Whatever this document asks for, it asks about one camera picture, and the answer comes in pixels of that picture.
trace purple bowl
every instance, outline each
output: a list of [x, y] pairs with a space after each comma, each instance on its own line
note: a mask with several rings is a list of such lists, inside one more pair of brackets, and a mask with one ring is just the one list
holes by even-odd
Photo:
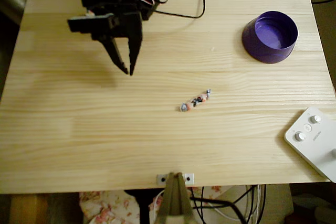
[[264, 63], [277, 63], [292, 52], [298, 28], [286, 14], [270, 11], [246, 25], [242, 41], [246, 51]]

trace white knob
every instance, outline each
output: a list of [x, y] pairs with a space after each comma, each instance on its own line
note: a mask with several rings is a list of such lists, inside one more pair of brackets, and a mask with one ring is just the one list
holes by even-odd
[[313, 123], [319, 123], [321, 122], [321, 117], [319, 115], [313, 115], [310, 120], [313, 122]]
[[295, 133], [295, 139], [297, 141], [303, 141], [306, 139], [306, 135], [302, 131], [298, 131], [297, 133]]

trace floral fabric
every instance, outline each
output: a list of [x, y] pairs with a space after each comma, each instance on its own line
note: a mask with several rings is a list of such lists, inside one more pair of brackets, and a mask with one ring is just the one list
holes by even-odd
[[[193, 187], [195, 197], [200, 197], [201, 187]], [[204, 188], [204, 198], [214, 199], [224, 193], [222, 186]], [[122, 190], [118, 191], [88, 191], [79, 195], [80, 207], [89, 220], [89, 224], [138, 224], [140, 219], [139, 206], [133, 196]], [[156, 202], [156, 212], [159, 210], [163, 197]], [[150, 223], [154, 223], [154, 202], [150, 207]]]

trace wood grain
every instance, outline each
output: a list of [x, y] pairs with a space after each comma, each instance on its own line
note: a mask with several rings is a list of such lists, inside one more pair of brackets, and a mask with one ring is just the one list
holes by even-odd
[[[195, 15], [201, 5], [159, 9]], [[273, 65], [241, 44], [268, 10], [299, 29], [290, 57]], [[154, 14], [132, 77], [69, 31], [84, 11], [80, 0], [27, 1], [0, 106], [1, 193], [147, 188], [169, 172], [194, 173], [198, 186], [325, 181], [283, 140], [308, 106], [336, 119], [310, 0], [206, 0], [198, 20]], [[128, 62], [127, 40], [117, 43]], [[208, 88], [205, 105], [178, 111]]]

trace mechanical part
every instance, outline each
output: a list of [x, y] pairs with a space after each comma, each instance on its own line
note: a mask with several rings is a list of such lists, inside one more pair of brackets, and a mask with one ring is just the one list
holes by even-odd
[[82, 0], [82, 4], [90, 15], [69, 19], [70, 30], [91, 34], [93, 40], [104, 45], [113, 63], [126, 74], [128, 69], [114, 38], [127, 37], [129, 73], [133, 75], [142, 42], [142, 20], [148, 20], [159, 4], [153, 0]]
[[171, 223], [172, 221], [174, 223], [197, 224], [182, 173], [169, 173], [155, 224]]
[[[168, 180], [168, 176], [169, 176], [169, 174], [158, 174], [156, 176], [156, 183], [159, 186], [165, 186], [166, 182]], [[186, 185], [192, 186], [192, 185], [195, 184], [193, 173], [184, 173], [184, 174], [182, 174], [182, 177], [183, 177]]]

